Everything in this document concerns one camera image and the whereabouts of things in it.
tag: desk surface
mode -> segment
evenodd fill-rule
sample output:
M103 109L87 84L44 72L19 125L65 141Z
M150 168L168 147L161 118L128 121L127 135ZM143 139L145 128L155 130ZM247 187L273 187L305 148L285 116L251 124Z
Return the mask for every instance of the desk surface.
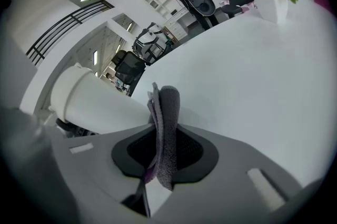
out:
M303 186L322 177L337 140L335 20L312 0L289 4L284 24L252 10L193 38L148 67L132 98L175 86L179 123L254 146Z

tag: black metal railing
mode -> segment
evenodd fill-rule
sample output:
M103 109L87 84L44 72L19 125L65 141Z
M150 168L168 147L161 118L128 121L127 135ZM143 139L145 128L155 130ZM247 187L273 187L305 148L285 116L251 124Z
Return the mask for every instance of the black metal railing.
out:
M46 54L52 47L61 40L65 34L75 29L77 26L83 24L86 20L90 19L93 15L114 6L105 0L98 0L85 7L82 7L73 13L65 16L63 19L49 28L28 50L26 55L34 65L37 65L40 60L43 60Z

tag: white column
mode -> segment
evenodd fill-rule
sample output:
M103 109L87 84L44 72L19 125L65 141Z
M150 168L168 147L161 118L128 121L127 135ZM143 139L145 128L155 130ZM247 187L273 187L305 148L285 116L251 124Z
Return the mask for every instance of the white column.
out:
M126 29L121 27L118 23L116 23L114 20L110 19L107 20L107 27L115 32L118 36L125 39L126 42L134 43L136 40L136 37L132 35L130 32L128 32Z

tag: gray cloth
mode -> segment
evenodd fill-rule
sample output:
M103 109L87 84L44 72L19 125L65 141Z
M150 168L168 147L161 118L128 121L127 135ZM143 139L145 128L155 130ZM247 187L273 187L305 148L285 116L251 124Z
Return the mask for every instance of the gray cloth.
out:
M149 166L145 182L154 177L160 184L172 190L172 175L177 171L176 127L179 118L180 95L173 86L164 86L159 91L153 83L153 93L147 104L157 128L156 156Z

